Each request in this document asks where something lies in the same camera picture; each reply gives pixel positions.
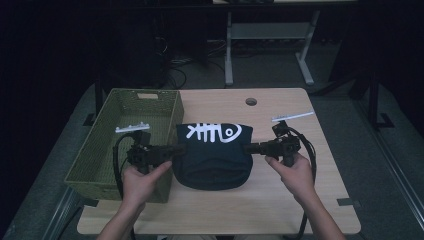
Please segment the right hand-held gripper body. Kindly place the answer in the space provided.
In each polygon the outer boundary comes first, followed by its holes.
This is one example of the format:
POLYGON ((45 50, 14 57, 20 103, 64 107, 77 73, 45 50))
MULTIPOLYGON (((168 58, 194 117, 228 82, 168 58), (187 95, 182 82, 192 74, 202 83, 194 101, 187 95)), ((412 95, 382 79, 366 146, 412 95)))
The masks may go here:
POLYGON ((291 167, 294 164, 294 154, 301 149, 301 145, 304 145, 312 166, 315 166, 315 148, 312 143, 299 131, 287 125, 287 120, 313 114, 314 111, 310 110, 304 113, 272 117, 271 121, 276 122, 276 125, 272 127, 276 138, 265 143, 265 155, 276 159, 282 157, 283 165, 291 167))

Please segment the person's right hand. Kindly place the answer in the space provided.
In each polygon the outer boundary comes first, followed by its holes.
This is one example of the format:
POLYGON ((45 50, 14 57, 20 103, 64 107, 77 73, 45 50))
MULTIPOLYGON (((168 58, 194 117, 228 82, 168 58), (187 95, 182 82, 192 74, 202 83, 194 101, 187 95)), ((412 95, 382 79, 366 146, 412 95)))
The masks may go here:
POLYGON ((294 164, 291 167, 284 166, 269 156, 265 157, 265 161, 280 175, 281 181, 298 202, 315 193, 311 165, 301 154, 294 155, 294 164))

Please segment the black metal stand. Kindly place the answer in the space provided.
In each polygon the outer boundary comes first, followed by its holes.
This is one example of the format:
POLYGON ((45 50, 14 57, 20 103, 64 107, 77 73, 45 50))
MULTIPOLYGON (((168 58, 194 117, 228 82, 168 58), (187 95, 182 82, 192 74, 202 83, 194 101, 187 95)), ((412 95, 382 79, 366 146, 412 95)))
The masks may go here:
POLYGON ((386 113, 378 110, 379 81, 375 72, 369 81, 368 121, 372 128, 379 131, 382 128, 394 128, 394 124, 386 113))

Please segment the blue fishbone print sweater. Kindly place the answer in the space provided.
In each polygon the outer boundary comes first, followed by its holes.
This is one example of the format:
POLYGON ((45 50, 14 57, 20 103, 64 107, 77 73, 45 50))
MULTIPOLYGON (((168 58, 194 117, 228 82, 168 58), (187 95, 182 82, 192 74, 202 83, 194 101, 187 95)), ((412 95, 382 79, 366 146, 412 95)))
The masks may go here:
POLYGON ((173 159, 173 172, 182 185, 206 191, 240 187, 249 178, 253 158, 244 152, 253 128, 242 124, 190 123, 176 126, 185 153, 173 159))

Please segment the person's left hand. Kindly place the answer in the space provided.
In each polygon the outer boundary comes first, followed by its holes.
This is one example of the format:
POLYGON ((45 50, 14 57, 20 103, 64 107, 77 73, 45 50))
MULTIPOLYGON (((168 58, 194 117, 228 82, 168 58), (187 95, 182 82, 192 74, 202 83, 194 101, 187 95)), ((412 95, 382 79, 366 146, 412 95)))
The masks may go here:
POLYGON ((153 193, 156 182, 171 165, 171 161, 166 161, 146 175, 140 173, 134 166, 128 167, 123 175, 123 205, 142 207, 153 193))

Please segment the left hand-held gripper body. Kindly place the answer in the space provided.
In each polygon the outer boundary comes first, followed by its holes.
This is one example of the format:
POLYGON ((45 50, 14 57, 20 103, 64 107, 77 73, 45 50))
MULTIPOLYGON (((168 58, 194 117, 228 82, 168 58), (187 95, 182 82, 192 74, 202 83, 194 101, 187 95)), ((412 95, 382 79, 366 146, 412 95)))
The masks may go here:
POLYGON ((122 133, 114 145, 114 172, 119 171, 119 145, 125 138, 132 138, 133 144, 127 151, 126 160, 143 174, 147 174, 150 167, 157 167, 166 162, 166 147, 150 144, 151 134, 148 132, 150 125, 140 122, 127 127, 116 127, 116 133, 122 133))

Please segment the green woven basket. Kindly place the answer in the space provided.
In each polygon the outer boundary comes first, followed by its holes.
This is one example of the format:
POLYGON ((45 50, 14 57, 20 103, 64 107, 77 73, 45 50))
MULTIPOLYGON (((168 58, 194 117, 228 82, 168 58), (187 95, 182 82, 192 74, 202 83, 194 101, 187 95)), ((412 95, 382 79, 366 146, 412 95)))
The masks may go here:
POLYGON ((119 146, 119 165, 127 167, 127 151, 133 140, 124 139, 115 129, 148 124, 151 145, 173 145, 177 142, 176 126, 183 121, 183 117, 184 107, 177 90, 112 89, 65 183, 86 198, 119 200, 121 196, 114 176, 113 146, 119 146))

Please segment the grey metal desk frame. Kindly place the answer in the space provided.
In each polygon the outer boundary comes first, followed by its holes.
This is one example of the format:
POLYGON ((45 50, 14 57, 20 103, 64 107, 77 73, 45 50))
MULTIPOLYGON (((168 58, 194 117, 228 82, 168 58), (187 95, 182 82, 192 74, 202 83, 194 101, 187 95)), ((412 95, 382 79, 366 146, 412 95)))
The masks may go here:
POLYGON ((232 41, 233 40, 303 40, 304 44, 295 57, 307 85, 313 85, 314 79, 306 63, 306 56, 312 42, 320 11, 313 12, 309 22, 294 23, 237 23, 232 13, 227 14, 226 53, 224 58, 225 85, 231 86, 233 80, 232 41))

